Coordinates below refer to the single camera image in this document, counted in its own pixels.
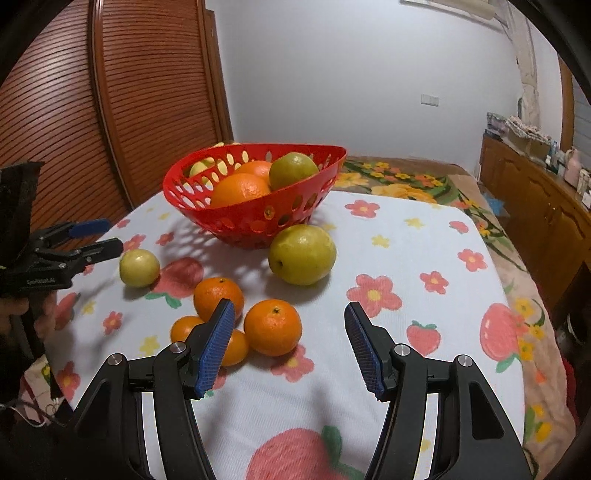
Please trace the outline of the small yellow-green apple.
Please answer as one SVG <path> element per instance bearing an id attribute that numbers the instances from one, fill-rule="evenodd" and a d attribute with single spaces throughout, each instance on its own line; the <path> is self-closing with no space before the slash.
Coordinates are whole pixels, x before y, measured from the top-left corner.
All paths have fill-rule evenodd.
<path id="1" fill-rule="evenodd" d="M 119 260 L 119 277 L 129 287 L 148 287 L 156 281 L 159 273 L 158 259 L 145 249 L 129 250 Z"/>

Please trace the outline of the large orange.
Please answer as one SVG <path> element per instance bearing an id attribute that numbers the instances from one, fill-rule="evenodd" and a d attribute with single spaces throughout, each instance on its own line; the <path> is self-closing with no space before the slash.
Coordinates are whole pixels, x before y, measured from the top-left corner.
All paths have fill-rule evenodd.
<path id="1" fill-rule="evenodd" d="M 237 174 L 249 174 L 263 179 L 266 184 L 270 183 L 270 162 L 263 160 L 252 160 L 242 164 L 235 169 Z"/>
<path id="2" fill-rule="evenodd" d="M 240 204 L 270 194 L 263 179 L 249 174 L 233 174 L 219 182 L 211 194 L 211 208 Z"/>

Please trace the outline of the larger mandarin orange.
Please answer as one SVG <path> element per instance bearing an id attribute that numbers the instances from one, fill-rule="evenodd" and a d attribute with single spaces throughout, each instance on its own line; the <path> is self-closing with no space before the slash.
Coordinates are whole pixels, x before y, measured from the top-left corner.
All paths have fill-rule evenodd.
<path id="1" fill-rule="evenodd" d="M 243 330 L 249 346 L 257 353 L 280 357 L 297 347 L 303 324 L 293 305 L 280 299 L 267 299 L 249 309 Z"/>

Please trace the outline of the large green apple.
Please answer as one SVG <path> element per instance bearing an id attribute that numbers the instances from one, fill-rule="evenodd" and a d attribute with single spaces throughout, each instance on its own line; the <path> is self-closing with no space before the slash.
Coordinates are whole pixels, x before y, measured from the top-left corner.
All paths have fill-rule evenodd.
<path id="1" fill-rule="evenodd" d="M 269 180 L 273 191 L 296 184 L 318 174 L 318 166 L 303 153 L 290 152 L 271 164 Z"/>

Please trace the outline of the colourful floral bed blanket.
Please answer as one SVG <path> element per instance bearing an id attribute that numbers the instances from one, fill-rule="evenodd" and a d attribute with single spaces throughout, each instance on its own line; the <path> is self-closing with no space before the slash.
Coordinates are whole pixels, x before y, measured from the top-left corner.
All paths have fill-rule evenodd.
<path id="1" fill-rule="evenodd" d="M 450 225 L 457 237 L 482 237 L 483 246 L 460 248 L 459 259 L 470 272 L 490 269 L 499 276 L 508 306 L 483 351 L 499 373 L 522 367 L 525 453 L 534 477 L 544 478 L 575 438 L 574 373 L 560 353 L 538 285 L 476 179 L 457 165 L 435 161 L 351 157 L 335 189 L 453 207 L 463 214 Z"/>

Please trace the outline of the small mandarin orange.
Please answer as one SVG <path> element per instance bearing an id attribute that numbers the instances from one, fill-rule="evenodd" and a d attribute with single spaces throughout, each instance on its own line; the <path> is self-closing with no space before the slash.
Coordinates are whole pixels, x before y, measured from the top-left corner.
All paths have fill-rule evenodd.
<path id="1" fill-rule="evenodd" d="M 242 363 L 249 354 L 249 342 L 241 330 L 232 331 L 228 347 L 221 360 L 222 367 L 232 367 Z"/>
<path id="2" fill-rule="evenodd" d="M 184 342 L 192 329 L 203 323 L 198 316 L 183 316 L 177 319 L 170 328 L 170 342 Z"/>

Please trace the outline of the wooden louvered wardrobe door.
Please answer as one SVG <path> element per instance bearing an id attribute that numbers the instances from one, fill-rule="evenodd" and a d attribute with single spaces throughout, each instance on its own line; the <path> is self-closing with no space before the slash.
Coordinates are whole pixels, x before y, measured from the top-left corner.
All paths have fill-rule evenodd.
<path id="1" fill-rule="evenodd" d="M 182 157 L 232 139 L 202 1 L 73 1 L 1 88 L 1 162 L 42 168 L 31 226 L 118 221 Z"/>

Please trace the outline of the white floral strawberry cloth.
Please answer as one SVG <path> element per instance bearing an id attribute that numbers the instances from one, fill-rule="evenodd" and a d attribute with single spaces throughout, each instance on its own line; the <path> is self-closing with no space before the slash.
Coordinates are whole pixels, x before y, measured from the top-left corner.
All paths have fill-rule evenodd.
<path id="1" fill-rule="evenodd" d="M 332 191 L 273 246 L 157 194 L 58 301 L 76 479 L 526 479 L 518 333 L 461 210 Z"/>

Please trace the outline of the red plastic perforated basket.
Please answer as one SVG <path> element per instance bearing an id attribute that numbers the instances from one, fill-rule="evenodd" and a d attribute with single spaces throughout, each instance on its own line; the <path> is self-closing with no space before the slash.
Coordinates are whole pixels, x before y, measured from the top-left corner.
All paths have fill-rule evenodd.
<path id="1" fill-rule="evenodd" d="M 243 169 L 288 153 L 311 158 L 318 171 L 280 189 Z M 334 145 L 228 144 L 195 151 L 172 165 L 162 191 L 168 203 L 218 240 L 243 249 L 270 246 L 276 234 L 308 222 L 338 177 L 346 149 Z"/>

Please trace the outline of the wooden sideboard cabinet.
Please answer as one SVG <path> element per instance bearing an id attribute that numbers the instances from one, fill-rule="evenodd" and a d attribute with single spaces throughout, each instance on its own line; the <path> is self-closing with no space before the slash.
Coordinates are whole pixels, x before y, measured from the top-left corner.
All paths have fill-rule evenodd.
<path id="1" fill-rule="evenodd" d="M 564 181 L 488 135 L 480 166 L 480 181 L 504 202 L 505 230 L 558 326 L 590 288 L 590 214 Z"/>

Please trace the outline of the green pear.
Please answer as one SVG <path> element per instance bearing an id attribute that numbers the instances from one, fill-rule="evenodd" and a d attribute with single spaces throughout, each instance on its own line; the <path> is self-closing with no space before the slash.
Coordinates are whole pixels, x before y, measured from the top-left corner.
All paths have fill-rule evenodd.
<path id="1" fill-rule="evenodd" d="M 269 250 L 269 266 L 276 277 L 290 285 L 310 286 L 332 271 L 337 248 L 329 233 L 307 224 L 284 229 Z"/>

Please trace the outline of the pink kettle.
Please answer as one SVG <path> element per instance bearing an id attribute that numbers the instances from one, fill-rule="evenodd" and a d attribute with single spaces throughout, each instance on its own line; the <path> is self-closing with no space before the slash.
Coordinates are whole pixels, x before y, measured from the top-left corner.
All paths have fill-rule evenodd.
<path id="1" fill-rule="evenodd" d="M 579 151 L 576 148 L 571 148 L 565 152 L 564 181 L 573 188 L 576 188 L 579 182 L 580 171 Z"/>

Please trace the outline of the patterned box on cabinet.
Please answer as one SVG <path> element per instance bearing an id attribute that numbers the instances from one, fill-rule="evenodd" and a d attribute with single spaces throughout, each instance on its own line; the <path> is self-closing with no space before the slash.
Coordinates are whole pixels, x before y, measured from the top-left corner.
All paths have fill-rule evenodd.
<path id="1" fill-rule="evenodd" d="M 521 152 L 542 158 L 550 151 L 551 138 L 538 127 L 526 124 L 515 116 L 510 116 L 505 125 L 507 140 Z"/>

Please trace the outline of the white curtain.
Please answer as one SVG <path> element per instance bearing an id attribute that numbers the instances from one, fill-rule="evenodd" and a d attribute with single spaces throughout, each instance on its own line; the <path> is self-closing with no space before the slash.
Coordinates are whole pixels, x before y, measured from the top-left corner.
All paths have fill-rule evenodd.
<path id="1" fill-rule="evenodd" d="M 520 72 L 522 84 L 521 119 L 529 125 L 539 127 L 538 75 L 530 24 L 525 15 L 509 1 L 499 2 L 499 14 L 506 23 L 506 34 L 514 48 Z"/>

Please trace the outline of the white wall switch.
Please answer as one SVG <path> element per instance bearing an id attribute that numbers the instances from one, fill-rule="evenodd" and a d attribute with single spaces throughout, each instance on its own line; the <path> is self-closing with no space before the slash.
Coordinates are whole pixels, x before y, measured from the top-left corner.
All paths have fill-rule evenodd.
<path id="1" fill-rule="evenodd" d="M 422 94 L 421 95 L 421 104 L 426 105 L 426 106 L 438 107 L 439 106 L 439 98 L 436 96 L 429 95 L 429 94 Z"/>

